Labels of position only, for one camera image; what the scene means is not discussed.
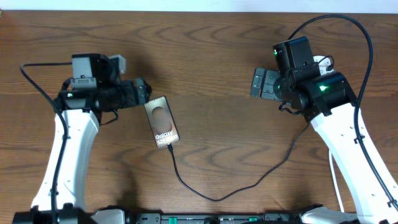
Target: phone screen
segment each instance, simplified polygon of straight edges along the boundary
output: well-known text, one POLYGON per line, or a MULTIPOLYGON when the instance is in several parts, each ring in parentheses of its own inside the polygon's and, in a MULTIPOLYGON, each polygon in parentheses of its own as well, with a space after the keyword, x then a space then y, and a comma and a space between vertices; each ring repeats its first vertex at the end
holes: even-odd
POLYGON ((170 106, 165 96, 144 104, 157 147, 180 140, 170 106))

